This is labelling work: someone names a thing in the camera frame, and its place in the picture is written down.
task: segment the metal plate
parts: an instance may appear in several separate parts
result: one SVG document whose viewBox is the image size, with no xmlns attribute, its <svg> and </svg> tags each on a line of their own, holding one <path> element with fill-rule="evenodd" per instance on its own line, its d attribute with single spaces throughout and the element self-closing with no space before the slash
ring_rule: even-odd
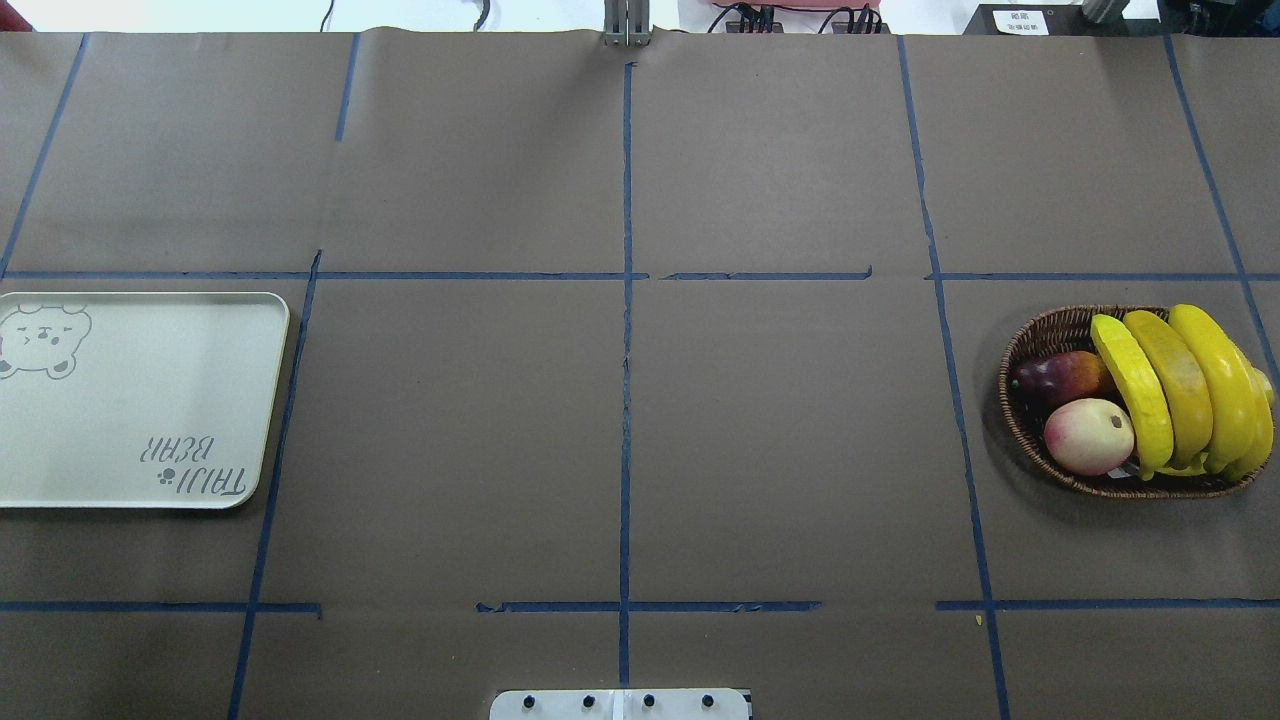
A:
<svg viewBox="0 0 1280 720">
<path fill-rule="evenodd" d="M 269 292 L 0 297 L 0 506 L 239 505 L 288 319 Z"/>
<path fill-rule="evenodd" d="M 728 688 L 507 691 L 489 720 L 750 720 L 748 697 Z"/>
</svg>

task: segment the white bracket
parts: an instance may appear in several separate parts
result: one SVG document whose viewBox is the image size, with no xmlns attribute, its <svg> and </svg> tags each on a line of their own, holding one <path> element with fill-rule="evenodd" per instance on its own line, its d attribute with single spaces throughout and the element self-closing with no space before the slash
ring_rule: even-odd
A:
<svg viewBox="0 0 1280 720">
<path fill-rule="evenodd" d="M 750 697 L 730 688 L 507 691 L 489 720 L 751 720 Z"/>
<path fill-rule="evenodd" d="M 649 0 L 604 0 L 605 45 L 649 45 Z"/>
</svg>

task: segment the pink object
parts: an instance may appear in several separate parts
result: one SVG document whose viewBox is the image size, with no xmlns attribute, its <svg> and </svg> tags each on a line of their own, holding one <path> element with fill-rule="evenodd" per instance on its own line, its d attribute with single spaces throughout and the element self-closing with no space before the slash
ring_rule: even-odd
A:
<svg viewBox="0 0 1280 720">
<path fill-rule="evenodd" d="M 26 18 L 13 9 L 13 5 L 0 0 L 0 31 L 31 32 L 33 28 Z"/>
</svg>

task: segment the black cable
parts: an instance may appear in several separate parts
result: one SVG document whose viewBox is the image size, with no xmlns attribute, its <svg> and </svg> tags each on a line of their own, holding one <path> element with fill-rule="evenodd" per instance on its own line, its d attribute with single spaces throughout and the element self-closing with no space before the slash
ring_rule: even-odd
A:
<svg viewBox="0 0 1280 720">
<path fill-rule="evenodd" d="M 769 5 L 771 8 L 773 8 L 776 10 L 786 10 L 788 13 L 826 13 L 827 12 L 824 9 L 820 9 L 820 8 L 788 8 L 786 5 L 773 5 L 773 4 L 767 4 L 767 3 L 758 3 L 758 4 L 760 6 Z M 721 5 L 719 3 L 712 3 L 712 5 L 716 5 L 717 8 L 723 8 L 723 9 L 733 9 L 737 5 L 746 5 L 748 8 L 751 8 L 750 3 L 733 3 L 732 5 Z"/>
<path fill-rule="evenodd" d="M 723 9 L 721 10 L 721 14 L 716 15 L 716 19 L 712 20 L 712 27 L 707 28 L 707 32 L 716 32 L 716 26 L 718 26 L 719 22 L 724 19 L 724 15 L 727 15 L 730 10 L 737 10 L 739 14 L 742 15 L 744 23 L 746 22 L 746 13 L 742 12 L 742 8 L 746 8 L 748 12 L 753 14 L 755 13 L 755 10 L 746 3 L 733 3 L 732 5 L 727 6 L 726 5 L 716 5 L 716 6 Z"/>
<path fill-rule="evenodd" d="M 321 20 L 320 20 L 320 32 L 324 32 L 324 26 L 325 26 L 325 23 L 328 23 L 328 22 L 329 22 L 329 18 L 330 18 L 330 17 L 333 17 L 333 4 L 334 4 L 335 1 L 337 1 L 337 0 L 329 0 L 329 9 L 328 9 L 328 10 L 325 10 L 325 13 L 324 13 L 324 19 L 321 19 Z"/>
<path fill-rule="evenodd" d="M 881 19 L 881 14 L 872 9 L 870 3 L 863 5 L 863 9 L 858 12 L 858 29 L 854 29 L 854 24 L 850 23 L 849 32 L 858 35 L 879 35 L 881 28 L 884 27 L 884 20 Z"/>
<path fill-rule="evenodd" d="M 484 27 L 484 22 L 489 19 L 489 0 L 480 0 L 480 17 L 476 19 L 476 24 L 471 28 L 471 32 L 480 32 Z"/>
<path fill-rule="evenodd" d="M 835 17 L 838 15 L 840 13 L 849 13 L 849 24 L 854 24 L 854 9 L 852 8 L 849 8 L 849 6 L 836 8 L 835 10 L 832 10 L 827 15 L 827 19 L 822 20 L 822 27 L 818 28 L 818 35 L 822 35 L 827 29 L 827 26 L 831 24 L 831 20 L 835 19 Z"/>
</svg>

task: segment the white tray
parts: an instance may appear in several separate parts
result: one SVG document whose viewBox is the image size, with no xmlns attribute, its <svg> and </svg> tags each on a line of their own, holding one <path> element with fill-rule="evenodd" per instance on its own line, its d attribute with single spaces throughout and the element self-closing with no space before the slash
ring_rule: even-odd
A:
<svg viewBox="0 0 1280 720">
<path fill-rule="evenodd" d="M 270 292 L 0 296 L 0 507 L 244 502 L 288 325 Z"/>
</svg>

